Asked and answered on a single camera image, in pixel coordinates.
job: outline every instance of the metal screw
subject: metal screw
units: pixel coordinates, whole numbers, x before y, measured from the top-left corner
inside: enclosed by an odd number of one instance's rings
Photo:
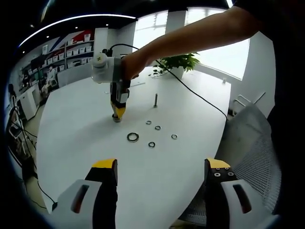
[[[156,93],[155,97],[154,97],[154,108],[157,107],[157,100],[158,100],[158,93]]]

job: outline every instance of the table surface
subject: table surface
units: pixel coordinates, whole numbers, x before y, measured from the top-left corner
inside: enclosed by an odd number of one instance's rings
[[[169,228],[201,186],[204,160],[215,156],[224,130],[225,117],[218,110],[171,75],[152,78],[150,73],[147,67],[132,81],[120,123],[111,117],[109,84],[91,78],[52,92],[41,117],[37,169],[42,189],[56,201],[86,177],[93,163],[116,158],[117,229]],[[197,71],[185,73],[183,82],[227,113],[229,83]],[[158,107],[153,108],[156,93]],[[140,135],[137,142],[127,141],[130,132]],[[155,148],[148,147],[150,141]],[[42,196],[51,212],[51,201]]]

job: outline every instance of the floor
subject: floor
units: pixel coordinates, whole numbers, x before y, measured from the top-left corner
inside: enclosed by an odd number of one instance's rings
[[[27,131],[29,131],[31,134],[34,134],[35,136],[37,136],[37,134],[38,134],[39,124],[40,124],[40,119],[41,119],[41,116],[43,113],[43,109],[44,109],[44,105],[38,109],[35,117],[33,117],[24,126],[24,128]],[[31,136],[31,138],[32,138],[33,142],[37,141],[37,139],[35,137]],[[34,158],[34,161],[36,162],[36,150],[35,150],[34,146],[32,146],[32,145],[29,145],[29,148],[30,148],[30,152]],[[43,194],[40,191],[37,182],[38,182],[37,179],[32,177],[25,184],[28,196],[31,199],[31,202],[33,203],[33,207],[35,207],[37,211],[39,211],[40,213],[48,213],[48,211],[45,208],[43,198],[41,196]],[[171,229],[199,229],[202,227],[198,227],[198,226],[186,223],[181,220],[176,220],[170,228]]]

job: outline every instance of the mesh chair back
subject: mesh chair back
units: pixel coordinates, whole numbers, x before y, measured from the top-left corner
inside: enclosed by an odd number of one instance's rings
[[[215,158],[230,164],[237,177],[248,182],[262,196],[266,208],[274,212],[281,170],[271,141],[270,125],[254,104],[227,122]],[[206,225],[203,187],[179,219]]]

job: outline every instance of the potted plant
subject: potted plant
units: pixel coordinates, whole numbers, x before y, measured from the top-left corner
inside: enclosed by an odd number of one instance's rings
[[[168,72],[167,70],[170,70],[179,79],[181,79],[184,72],[194,70],[195,65],[200,62],[198,59],[194,58],[196,54],[198,53],[192,52],[179,56],[161,58],[160,63],[162,65],[159,64],[153,66],[155,68],[153,70],[153,75],[163,75]]]

